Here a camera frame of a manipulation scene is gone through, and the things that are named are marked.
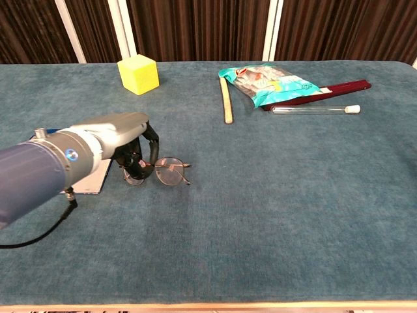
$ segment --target glasses lens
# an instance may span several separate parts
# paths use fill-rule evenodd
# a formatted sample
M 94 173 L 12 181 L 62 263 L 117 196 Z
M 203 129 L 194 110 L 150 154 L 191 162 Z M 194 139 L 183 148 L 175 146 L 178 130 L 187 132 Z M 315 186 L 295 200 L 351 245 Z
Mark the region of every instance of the glasses lens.
M 123 174 L 124 174 L 124 180 L 128 184 L 139 186 L 144 181 L 144 179 L 134 179 L 132 176 L 130 176 L 130 174 L 125 169 L 123 169 Z
M 155 172 L 163 184 L 175 186 L 184 177 L 184 166 L 177 158 L 160 158 L 155 163 Z

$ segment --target yellow sponge cube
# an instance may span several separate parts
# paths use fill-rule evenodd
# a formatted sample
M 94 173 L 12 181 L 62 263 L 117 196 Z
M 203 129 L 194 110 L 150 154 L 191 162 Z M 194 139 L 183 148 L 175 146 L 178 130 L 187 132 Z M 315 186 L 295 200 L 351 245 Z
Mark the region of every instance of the yellow sponge cube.
M 138 54 L 117 62 L 124 88 L 142 95 L 159 86 L 156 62 Z

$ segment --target teal tablecloth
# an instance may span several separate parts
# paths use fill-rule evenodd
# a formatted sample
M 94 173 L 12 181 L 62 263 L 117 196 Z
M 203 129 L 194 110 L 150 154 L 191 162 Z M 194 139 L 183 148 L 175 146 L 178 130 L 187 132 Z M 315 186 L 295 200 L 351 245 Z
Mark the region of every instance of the teal tablecloth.
M 36 127 L 138 111 L 160 155 L 193 167 L 191 186 L 134 187 L 113 164 L 102 193 L 79 196 L 47 239 L 0 251 L 0 304 L 416 300 L 417 71 L 279 62 L 317 85 L 367 79 L 321 102 L 362 113 L 276 116 L 231 88 L 225 125 L 217 72 L 243 64 L 158 63 L 161 86 L 141 97 L 116 64 L 1 65 L 1 148 Z M 37 236 L 65 206 L 55 197 L 0 243 Z

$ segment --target robotic arm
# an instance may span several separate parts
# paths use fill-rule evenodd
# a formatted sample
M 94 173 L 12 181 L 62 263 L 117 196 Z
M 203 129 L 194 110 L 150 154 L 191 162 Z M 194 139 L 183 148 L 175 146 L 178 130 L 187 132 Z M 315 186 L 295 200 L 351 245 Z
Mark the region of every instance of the robotic arm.
M 143 113 L 109 114 L 51 135 L 44 128 L 35 134 L 0 150 L 0 229 L 91 174 L 103 159 L 115 159 L 131 178 L 142 180 L 158 158 L 159 137 Z M 142 161 L 140 135 L 149 140 L 150 164 Z

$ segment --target brown curtain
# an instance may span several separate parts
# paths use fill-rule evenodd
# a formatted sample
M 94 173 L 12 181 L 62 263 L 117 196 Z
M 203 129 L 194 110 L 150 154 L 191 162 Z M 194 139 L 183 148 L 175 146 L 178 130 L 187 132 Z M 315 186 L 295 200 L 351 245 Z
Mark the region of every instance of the brown curtain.
M 269 0 L 128 0 L 138 53 L 157 61 L 261 60 Z
M 417 57 L 417 0 L 285 0 L 275 60 Z
M 66 0 L 88 63 L 122 59 L 107 0 Z
M 77 63 L 54 0 L 0 1 L 0 63 Z

